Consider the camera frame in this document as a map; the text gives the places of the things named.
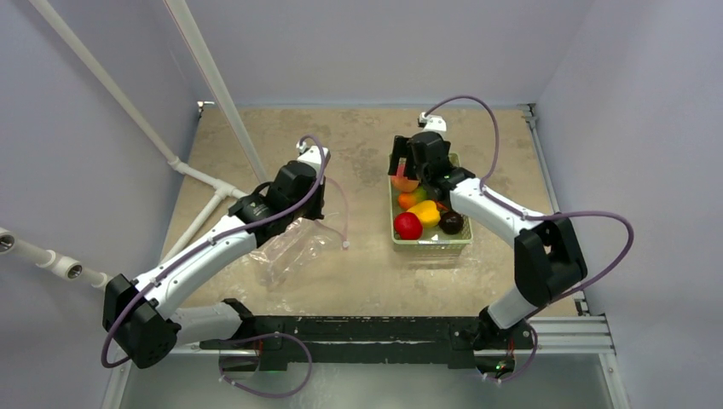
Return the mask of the peach toy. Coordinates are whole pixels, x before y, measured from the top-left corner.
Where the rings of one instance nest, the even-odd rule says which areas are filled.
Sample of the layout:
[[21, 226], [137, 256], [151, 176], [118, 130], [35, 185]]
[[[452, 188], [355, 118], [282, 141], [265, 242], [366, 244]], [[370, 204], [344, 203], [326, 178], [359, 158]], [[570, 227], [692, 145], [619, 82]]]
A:
[[411, 193], [419, 186], [419, 182], [409, 179], [405, 176], [405, 165], [405, 162], [401, 162], [397, 166], [396, 173], [390, 177], [390, 183], [397, 191], [401, 193]]

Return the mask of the red tomato toy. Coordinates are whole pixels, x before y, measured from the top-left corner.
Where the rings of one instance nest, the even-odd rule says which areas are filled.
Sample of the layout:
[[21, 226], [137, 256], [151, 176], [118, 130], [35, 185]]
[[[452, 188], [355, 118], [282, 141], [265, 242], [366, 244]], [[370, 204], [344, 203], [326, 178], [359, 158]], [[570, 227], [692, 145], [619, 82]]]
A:
[[400, 240], [418, 240], [424, 227], [419, 218], [411, 212], [403, 212], [393, 220], [393, 229]]

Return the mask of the clear pink zip bag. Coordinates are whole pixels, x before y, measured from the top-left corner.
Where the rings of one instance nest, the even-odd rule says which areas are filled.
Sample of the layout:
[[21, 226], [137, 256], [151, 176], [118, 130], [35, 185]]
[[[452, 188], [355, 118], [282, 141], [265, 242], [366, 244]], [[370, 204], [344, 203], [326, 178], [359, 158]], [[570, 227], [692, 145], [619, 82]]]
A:
[[330, 223], [298, 218], [283, 234], [252, 252], [250, 258], [257, 265], [257, 281], [260, 285], [268, 289], [275, 288], [309, 265], [324, 250], [334, 246], [342, 251], [350, 248], [350, 205], [346, 192], [331, 177], [327, 178], [325, 186], [340, 197], [343, 209], [331, 214]]

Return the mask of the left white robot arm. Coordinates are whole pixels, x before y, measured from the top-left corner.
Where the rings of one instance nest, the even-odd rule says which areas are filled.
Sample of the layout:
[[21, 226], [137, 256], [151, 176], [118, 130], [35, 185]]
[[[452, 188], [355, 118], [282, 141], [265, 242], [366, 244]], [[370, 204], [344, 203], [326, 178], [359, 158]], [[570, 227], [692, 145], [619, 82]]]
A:
[[176, 346], [182, 325], [172, 315], [201, 285], [232, 261], [286, 231], [299, 217], [323, 217], [324, 158], [292, 160], [272, 182], [238, 199], [214, 228], [168, 262], [127, 279], [118, 275], [105, 288], [102, 325], [107, 336], [101, 363], [116, 343], [137, 367], [155, 365]]

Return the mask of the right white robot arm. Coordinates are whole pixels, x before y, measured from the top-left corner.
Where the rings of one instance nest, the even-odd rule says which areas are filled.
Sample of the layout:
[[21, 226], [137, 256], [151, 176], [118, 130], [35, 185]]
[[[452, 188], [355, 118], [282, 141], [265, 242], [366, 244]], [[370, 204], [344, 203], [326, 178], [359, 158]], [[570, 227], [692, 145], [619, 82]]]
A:
[[449, 148], [437, 132], [398, 135], [389, 173], [395, 175], [402, 164], [405, 177], [418, 181], [430, 199], [483, 225], [511, 246], [514, 283], [479, 315], [481, 340], [498, 347], [511, 337], [515, 325], [582, 282], [587, 265], [567, 216], [546, 216], [498, 194], [481, 178], [453, 164]]

